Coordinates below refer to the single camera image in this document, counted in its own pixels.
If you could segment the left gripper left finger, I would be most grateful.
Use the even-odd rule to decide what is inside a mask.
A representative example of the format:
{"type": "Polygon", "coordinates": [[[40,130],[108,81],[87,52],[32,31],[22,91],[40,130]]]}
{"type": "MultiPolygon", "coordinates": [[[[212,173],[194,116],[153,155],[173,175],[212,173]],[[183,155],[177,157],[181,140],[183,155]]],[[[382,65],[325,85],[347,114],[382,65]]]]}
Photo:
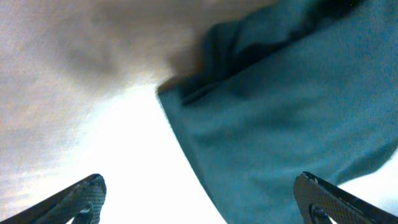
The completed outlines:
{"type": "Polygon", "coordinates": [[[91,174],[1,224],[98,224],[105,198],[103,176],[91,174]]]}

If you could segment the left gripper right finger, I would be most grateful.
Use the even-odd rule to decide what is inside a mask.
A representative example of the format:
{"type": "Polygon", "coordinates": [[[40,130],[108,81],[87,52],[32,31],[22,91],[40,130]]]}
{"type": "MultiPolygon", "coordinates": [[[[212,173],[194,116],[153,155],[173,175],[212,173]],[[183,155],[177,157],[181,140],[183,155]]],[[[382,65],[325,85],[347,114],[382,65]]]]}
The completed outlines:
{"type": "Polygon", "coordinates": [[[397,224],[395,215],[310,172],[295,178],[294,198],[304,224],[397,224]]]}

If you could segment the black polo shirt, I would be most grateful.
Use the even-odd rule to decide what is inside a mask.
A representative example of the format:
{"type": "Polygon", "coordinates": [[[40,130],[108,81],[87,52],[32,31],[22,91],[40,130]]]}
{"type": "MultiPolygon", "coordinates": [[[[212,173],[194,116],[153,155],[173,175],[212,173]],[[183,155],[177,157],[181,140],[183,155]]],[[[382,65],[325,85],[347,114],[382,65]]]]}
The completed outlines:
{"type": "Polygon", "coordinates": [[[203,70],[159,99],[228,223],[302,223],[299,173],[341,184],[397,148],[397,2],[278,1],[217,24],[203,70]]]}

